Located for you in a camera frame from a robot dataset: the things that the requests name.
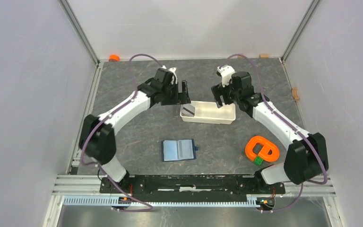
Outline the orange round cap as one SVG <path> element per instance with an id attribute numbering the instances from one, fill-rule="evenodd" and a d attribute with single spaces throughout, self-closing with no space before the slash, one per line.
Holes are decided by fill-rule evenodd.
<path id="1" fill-rule="evenodd" d="M 109 62 L 112 62 L 112 61 L 120 61 L 120 57 L 116 54 L 111 54 L 108 58 L 108 61 Z"/>

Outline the wooden block right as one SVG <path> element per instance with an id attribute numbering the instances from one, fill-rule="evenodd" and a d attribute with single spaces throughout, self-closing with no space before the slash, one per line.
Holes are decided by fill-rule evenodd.
<path id="1" fill-rule="evenodd" d="M 269 58 L 269 55 L 266 53 L 262 53 L 259 55 L 259 58 Z"/>

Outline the curved wooden piece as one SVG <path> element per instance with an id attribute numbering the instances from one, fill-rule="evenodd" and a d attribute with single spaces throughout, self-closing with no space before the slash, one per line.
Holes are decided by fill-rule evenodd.
<path id="1" fill-rule="evenodd" d="M 300 96 L 299 96 L 299 94 L 298 94 L 298 88 L 293 87 L 293 88 L 291 89 L 291 93 L 292 93 L 292 97 L 293 97 L 293 99 L 294 99 L 294 101 L 295 101 L 295 102 L 297 102 L 297 101 L 299 101 L 299 100 L 300 100 Z"/>

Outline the white plastic tray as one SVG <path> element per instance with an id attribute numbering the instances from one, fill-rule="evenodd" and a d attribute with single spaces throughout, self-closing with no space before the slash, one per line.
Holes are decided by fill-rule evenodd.
<path id="1" fill-rule="evenodd" d="M 183 116 L 180 112 L 180 117 L 184 122 L 229 125 L 236 120 L 235 104 L 224 105 L 221 108 L 218 108 L 215 102 L 191 101 L 190 104 L 195 106 L 195 116 Z"/>

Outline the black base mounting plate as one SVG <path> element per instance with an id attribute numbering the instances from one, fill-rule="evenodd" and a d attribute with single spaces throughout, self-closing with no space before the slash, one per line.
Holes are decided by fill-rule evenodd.
<path id="1" fill-rule="evenodd" d="M 130 175 L 118 184 L 144 202 L 244 202 L 247 195 L 285 194 L 283 183 L 266 185 L 253 175 Z"/>

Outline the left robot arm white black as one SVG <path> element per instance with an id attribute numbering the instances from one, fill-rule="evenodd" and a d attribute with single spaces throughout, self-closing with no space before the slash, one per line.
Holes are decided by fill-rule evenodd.
<path id="1" fill-rule="evenodd" d="M 188 84 L 178 80 L 175 68 L 161 67 L 154 77 L 137 86 L 132 94 L 111 110 L 98 116 L 84 118 L 78 147 L 112 179 L 111 186 L 117 192 L 125 192 L 130 186 L 128 171 L 116 157 L 116 134 L 140 113 L 156 104 L 190 104 Z"/>

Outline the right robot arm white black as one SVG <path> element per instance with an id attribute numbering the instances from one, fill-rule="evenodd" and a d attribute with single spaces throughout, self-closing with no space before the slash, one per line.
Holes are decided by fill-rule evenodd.
<path id="1" fill-rule="evenodd" d="M 286 118 L 261 92 L 256 93 L 248 72 L 236 72 L 230 66 L 219 67 L 221 83 L 211 88 L 216 105 L 237 104 L 238 108 L 264 125 L 287 150 L 282 164 L 265 167 L 255 173 L 254 187 L 268 192 L 275 183 L 313 183 L 323 175 L 321 184 L 328 181 L 326 140 L 319 132 L 309 133 Z"/>

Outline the green toy block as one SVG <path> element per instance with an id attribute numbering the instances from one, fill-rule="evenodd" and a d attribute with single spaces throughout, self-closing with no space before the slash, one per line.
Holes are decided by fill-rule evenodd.
<path id="1" fill-rule="evenodd" d="M 263 163 L 263 159 L 259 156 L 256 156 L 253 160 L 253 163 L 257 166 L 261 166 L 261 164 Z"/>

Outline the blue card holder wallet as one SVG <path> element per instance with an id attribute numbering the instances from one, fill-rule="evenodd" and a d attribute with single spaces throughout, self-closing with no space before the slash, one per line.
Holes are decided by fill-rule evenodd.
<path id="1" fill-rule="evenodd" d="M 198 146 L 194 139 L 161 141 L 162 161 L 174 162 L 196 159 Z"/>

